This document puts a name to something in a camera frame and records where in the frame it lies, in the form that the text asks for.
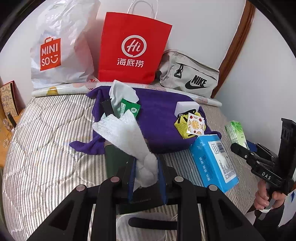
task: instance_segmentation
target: hi logo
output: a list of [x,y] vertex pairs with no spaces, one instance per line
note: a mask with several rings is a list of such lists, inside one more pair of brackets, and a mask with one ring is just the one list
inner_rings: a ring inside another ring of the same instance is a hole
[[128,36],[121,44],[122,52],[128,57],[139,57],[145,53],[147,43],[145,39],[139,35]]
[[61,65],[61,39],[46,38],[40,46],[40,71]]
[[192,80],[185,84],[185,88],[188,90],[208,88],[208,86],[205,86],[206,82],[206,79],[196,75]]

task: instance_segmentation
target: human hand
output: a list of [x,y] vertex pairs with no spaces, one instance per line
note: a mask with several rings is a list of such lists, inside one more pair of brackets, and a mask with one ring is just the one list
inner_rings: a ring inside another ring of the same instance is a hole
[[[285,201],[286,195],[280,192],[273,192],[272,198],[276,200],[273,208],[277,208],[282,206]],[[258,191],[255,194],[254,206],[258,210],[263,210],[265,207],[269,205],[268,202],[269,196],[266,190],[266,182],[264,180],[260,180],[258,182]]]

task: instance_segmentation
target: fruit sticker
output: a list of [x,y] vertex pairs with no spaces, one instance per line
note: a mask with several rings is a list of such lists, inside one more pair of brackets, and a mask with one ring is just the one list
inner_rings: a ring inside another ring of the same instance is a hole
[[193,129],[198,129],[200,126],[199,123],[195,120],[192,121],[191,125],[192,125]]
[[205,120],[203,117],[188,113],[186,133],[196,136],[204,135]]

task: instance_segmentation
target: gray striped blanket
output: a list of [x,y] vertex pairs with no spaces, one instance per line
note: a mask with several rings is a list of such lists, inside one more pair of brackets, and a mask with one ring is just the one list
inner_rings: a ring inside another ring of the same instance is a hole
[[[72,141],[92,139],[94,101],[82,94],[44,96],[32,98],[26,107],[9,147],[2,186],[7,228],[15,240],[26,240],[77,185],[91,187],[106,178],[104,155],[86,155],[69,147]],[[202,107],[210,128],[222,133],[222,142],[239,176],[239,184],[226,195],[245,213],[254,200],[256,180],[245,161],[230,151],[225,116],[217,107]],[[164,157],[180,176],[202,185],[188,150]],[[177,207],[163,206],[146,212],[174,217]],[[175,240],[176,232],[168,232],[167,239]]]

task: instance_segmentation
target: sleeve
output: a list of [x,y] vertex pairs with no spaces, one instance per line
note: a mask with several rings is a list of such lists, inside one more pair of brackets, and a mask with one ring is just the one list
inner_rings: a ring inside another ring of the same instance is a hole
[[263,220],[258,219],[257,214],[261,211],[256,210],[256,219],[253,226],[259,231],[265,240],[278,240],[281,236],[283,229],[279,229],[278,225],[284,212],[284,204],[278,208],[270,210]]

